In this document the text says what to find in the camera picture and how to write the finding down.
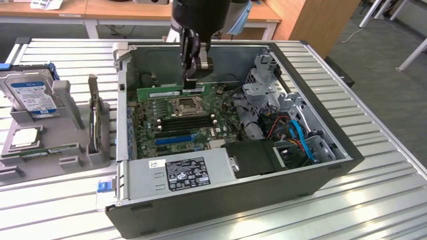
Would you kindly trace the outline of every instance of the gray carpet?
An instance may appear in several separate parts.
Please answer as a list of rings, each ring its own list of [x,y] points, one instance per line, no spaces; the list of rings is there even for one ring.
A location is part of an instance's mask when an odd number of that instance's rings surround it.
[[[396,70],[424,39],[389,20],[372,19],[349,42],[341,43],[358,30],[361,19],[356,10],[329,57],[352,77],[356,95],[427,166],[427,55],[404,72]]]
[[[413,40],[398,32],[388,20],[372,20],[348,43],[342,40],[354,32],[362,16],[354,11],[329,57],[354,81],[353,91],[384,122],[413,155],[427,166],[427,55],[422,54],[404,72],[397,67],[422,39]],[[165,36],[167,27],[137,26],[130,35],[135,39]],[[111,36],[105,26],[98,26],[99,38]],[[117,31],[126,35],[130,26]],[[6,59],[17,37],[86,38],[82,25],[0,24],[0,62]]]

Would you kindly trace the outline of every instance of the hard drive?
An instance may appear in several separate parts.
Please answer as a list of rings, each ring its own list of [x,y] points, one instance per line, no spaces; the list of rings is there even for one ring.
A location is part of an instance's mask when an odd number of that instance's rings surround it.
[[[58,116],[61,100],[51,94],[51,84],[58,77],[51,63],[11,66],[0,71],[0,89],[11,102],[14,111],[27,111],[34,119]]]

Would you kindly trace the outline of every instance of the motherboard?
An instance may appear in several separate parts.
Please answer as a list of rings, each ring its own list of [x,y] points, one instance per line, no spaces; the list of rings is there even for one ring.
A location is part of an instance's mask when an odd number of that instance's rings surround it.
[[[234,90],[228,88],[204,84],[192,90],[159,86],[127,92],[137,159],[216,149],[246,139],[230,101]]]

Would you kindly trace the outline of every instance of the sticker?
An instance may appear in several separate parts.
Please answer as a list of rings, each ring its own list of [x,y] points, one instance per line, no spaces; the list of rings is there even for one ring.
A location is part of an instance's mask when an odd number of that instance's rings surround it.
[[[194,89],[182,89],[181,90],[182,93],[198,93],[198,92],[204,92],[204,91],[205,91],[205,86],[197,87]]]
[[[147,166],[150,169],[159,168],[165,166],[165,159],[157,159],[147,162]]]
[[[79,14],[58,14],[59,17],[81,18]]]
[[[167,189],[184,190],[210,184],[202,157],[165,163]]]
[[[47,155],[46,152],[38,152],[38,153],[22,155],[22,156],[19,156],[19,157],[21,157],[22,159],[29,159],[29,158],[39,157],[39,156],[45,156],[45,155]]]
[[[180,92],[178,91],[167,91],[167,92],[155,92],[155,93],[149,93],[150,98],[162,98],[162,97],[170,97],[170,96],[178,96]]]
[[[45,94],[46,86],[41,81],[11,83],[10,87],[27,112],[47,114],[55,111],[53,99]]]

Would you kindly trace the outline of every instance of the red cable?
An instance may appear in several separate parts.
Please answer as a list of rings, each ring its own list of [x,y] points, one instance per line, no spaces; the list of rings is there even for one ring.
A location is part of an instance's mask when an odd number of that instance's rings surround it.
[[[270,130],[269,130],[269,132],[268,132],[266,139],[269,139],[269,137],[270,137],[270,135],[272,135],[272,133],[273,133],[273,130],[274,130],[274,127],[276,127],[277,121],[278,121],[278,119],[281,119],[281,118],[290,119],[288,116],[277,116],[277,118],[276,118],[276,119],[274,119],[274,121],[273,121],[273,124],[272,124]]]

